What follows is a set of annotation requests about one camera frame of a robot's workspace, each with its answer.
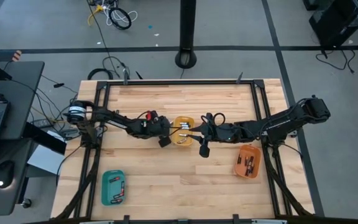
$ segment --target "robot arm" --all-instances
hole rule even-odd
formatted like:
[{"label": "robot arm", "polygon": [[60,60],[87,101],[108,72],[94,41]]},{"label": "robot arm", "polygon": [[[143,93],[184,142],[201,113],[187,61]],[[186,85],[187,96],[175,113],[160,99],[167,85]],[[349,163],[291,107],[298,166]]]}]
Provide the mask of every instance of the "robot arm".
[{"label": "robot arm", "polygon": [[270,144],[283,141],[287,138],[287,134],[301,128],[303,125],[311,123],[318,124],[325,122],[330,116],[322,99],[305,98],[300,100],[289,109],[272,115],[269,118],[259,121],[240,121],[235,123],[225,123],[217,125],[215,118],[223,116],[222,113],[207,113],[202,116],[203,124],[190,131],[201,132],[204,136],[189,135],[189,137],[197,140],[200,144],[200,155],[202,157],[209,156],[208,142],[225,142],[240,143],[252,142],[260,139],[262,135],[267,135]]},{"label": "robot arm", "polygon": [[[86,108],[92,108],[92,119],[86,119]],[[156,111],[147,111],[145,119],[130,119],[126,116],[120,115],[117,111],[110,111],[101,106],[96,106],[89,101],[74,101],[68,113],[67,121],[74,124],[80,130],[83,136],[89,136],[92,142],[97,142],[94,133],[94,124],[96,122],[105,122],[115,127],[124,129],[129,135],[140,138],[148,139],[151,137],[160,138],[160,146],[165,147],[170,144],[170,123],[164,116],[158,116]]]}]

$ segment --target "teal tray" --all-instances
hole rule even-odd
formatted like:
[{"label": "teal tray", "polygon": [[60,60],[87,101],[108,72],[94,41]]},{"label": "teal tray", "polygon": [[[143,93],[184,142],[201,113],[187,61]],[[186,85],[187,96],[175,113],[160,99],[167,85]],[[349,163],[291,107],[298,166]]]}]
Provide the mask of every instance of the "teal tray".
[{"label": "teal tray", "polygon": [[[115,195],[119,195],[121,193],[121,187],[124,188],[124,195],[119,198],[114,198]],[[125,175],[122,170],[110,170],[106,171],[102,176],[102,194],[101,201],[104,206],[117,206],[125,201],[126,197],[125,190]],[[119,203],[112,203],[112,200],[121,199]]]}]

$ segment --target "orange tray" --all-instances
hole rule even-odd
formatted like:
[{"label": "orange tray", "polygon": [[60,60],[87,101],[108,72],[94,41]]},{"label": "orange tray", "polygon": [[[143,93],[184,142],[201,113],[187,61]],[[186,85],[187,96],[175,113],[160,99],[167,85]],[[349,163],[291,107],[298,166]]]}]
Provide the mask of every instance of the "orange tray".
[{"label": "orange tray", "polygon": [[[189,123],[189,128],[194,128],[194,119],[193,118],[189,118],[186,116],[179,116],[177,118],[175,118],[175,121],[173,122],[173,127],[180,127],[180,123],[181,122],[187,122]],[[191,143],[193,143],[193,139],[189,138],[189,137],[183,137],[183,136],[179,136],[179,134],[193,134],[192,131],[189,131],[188,129],[181,129],[177,132],[175,132],[175,134],[172,134],[172,141],[173,143],[175,143],[178,146],[190,146]],[[179,144],[178,142],[185,139],[185,142],[182,142],[181,144]]]},{"label": "orange tray", "polygon": [[[254,157],[252,164],[250,165],[250,158]],[[253,179],[258,176],[259,165],[260,165],[260,150],[257,147],[243,145],[240,148],[239,154],[236,157],[234,172],[245,178]],[[254,166],[254,170],[251,174],[246,175],[247,169],[250,166]]]}]

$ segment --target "white paper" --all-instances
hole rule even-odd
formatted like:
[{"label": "white paper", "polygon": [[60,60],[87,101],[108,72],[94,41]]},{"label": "white paper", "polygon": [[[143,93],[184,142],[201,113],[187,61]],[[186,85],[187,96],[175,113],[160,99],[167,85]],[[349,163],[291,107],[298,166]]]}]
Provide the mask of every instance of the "white paper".
[{"label": "white paper", "polygon": [[[51,136],[65,142],[64,139],[53,131],[48,131],[48,134]],[[49,171],[53,174],[57,174],[57,169],[59,168],[60,163],[64,159],[64,155],[52,151],[51,149],[45,146],[37,146],[34,153],[31,155],[28,164],[38,167],[40,169]]]}]

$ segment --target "floor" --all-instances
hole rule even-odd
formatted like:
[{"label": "floor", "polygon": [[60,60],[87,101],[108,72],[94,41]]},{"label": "floor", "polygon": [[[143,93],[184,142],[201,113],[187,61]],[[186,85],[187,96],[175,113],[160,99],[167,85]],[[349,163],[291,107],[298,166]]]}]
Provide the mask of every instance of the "floor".
[{"label": "floor", "polygon": [[[182,69],[174,63],[179,5],[177,0],[122,0],[121,8],[139,13],[125,31],[107,26],[104,15],[96,16],[111,54],[131,68],[132,78],[137,78],[135,71],[146,79],[180,77]],[[97,26],[86,23],[89,14],[85,0],[0,0],[0,53],[22,50],[21,61],[44,61],[46,77],[78,89],[80,81],[102,67],[107,56]],[[288,46],[318,45],[308,24],[311,15],[302,0],[198,0],[198,62],[185,70],[183,78],[237,78],[244,72],[243,78],[281,78],[290,103],[312,94],[324,99],[331,119],[304,128],[324,214],[358,218],[358,50],[351,63],[355,74],[317,61],[318,49],[290,50]],[[277,41],[271,32],[277,34]],[[345,45],[358,45],[358,31]],[[342,66],[344,58],[337,51],[328,61]],[[106,77],[97,74],[95,78]],[[73,97],[46,79],[39,88],[58,108],[66,107]],[[0,222],[46,220],[55,188],[53,177],[32,179],[27,197],[33,207],[18,206]]]}]

